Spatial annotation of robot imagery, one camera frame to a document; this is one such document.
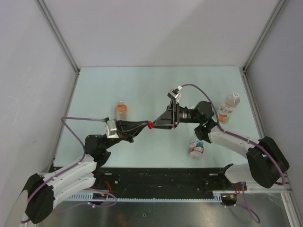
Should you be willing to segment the clear red label water bottle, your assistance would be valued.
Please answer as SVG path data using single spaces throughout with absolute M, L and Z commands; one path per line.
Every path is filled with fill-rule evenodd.
M 204 142 L 200 140 L 194 133 L 190 139 L 189 156 L 201 159 L 204 154 Z

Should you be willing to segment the red bottle cap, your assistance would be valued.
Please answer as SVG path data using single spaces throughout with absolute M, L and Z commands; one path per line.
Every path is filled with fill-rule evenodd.
M 148 126 L 149 129 L 153 129 L 154 128 L 153 123 L 151 121 L 147 122 L 147 126 Z

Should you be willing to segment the white green fruit tea bottle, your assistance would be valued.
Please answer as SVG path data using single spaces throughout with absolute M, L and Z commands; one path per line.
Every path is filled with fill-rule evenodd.
M 240 98 L 233 99 L 232 94 L 228 94 L 218 109 L 219 122 L 223 124 L 227 123 L 239 103 Z

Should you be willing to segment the large white bottle cap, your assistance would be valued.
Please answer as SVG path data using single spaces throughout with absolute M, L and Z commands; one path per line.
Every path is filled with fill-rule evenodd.
M 239 98 L 239 94 L 238 94 L 237 92 L 234 92 L 234 93 L 232 94 L 232 98 L 233 98 L 233 99 L 238 99 L 238 98 Z

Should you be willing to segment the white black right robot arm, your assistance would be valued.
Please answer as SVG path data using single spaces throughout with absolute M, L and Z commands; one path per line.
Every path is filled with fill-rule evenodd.
M 221 145 L 246 158 L 246 164 L 229 164 L 222 170 L 218 184 L 224 190 L 231 189 L 235 183 L 247 181 L 255 181 L 264 188 L 277 184 L 290 165 L 276 142 L 268 136 L 253 139 L 222 130 L 213 116 L 212 106 L 207 101 L 189 109 L 172 100 L 152 124 L 156 129 L 170 130 L 180 123 L 196 123 L 198 126 L 194 132 L 199 140 Z

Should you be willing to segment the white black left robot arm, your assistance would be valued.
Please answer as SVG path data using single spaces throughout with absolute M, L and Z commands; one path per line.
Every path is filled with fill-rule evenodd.
M 130 122 L 124 120 L 100 119 L 106 124 L 106 133 L 103 135 L 89 135 L 80 144 L 83 154 L 71 164 L 46 174 L 34 174 L 27 180 L 24 190 L 28 192 L 25 214 L 27 220 L 21 223 L 32 222 L 37 224 L 46 219 L 53 209 L 71 195 L 84 189 L 101 188 L 105 178 L 95 173 L 109 159 L 111 153 L 108 148 L 121 141 L 134 142 L 145 127 L 153 128 L 150 121 Z

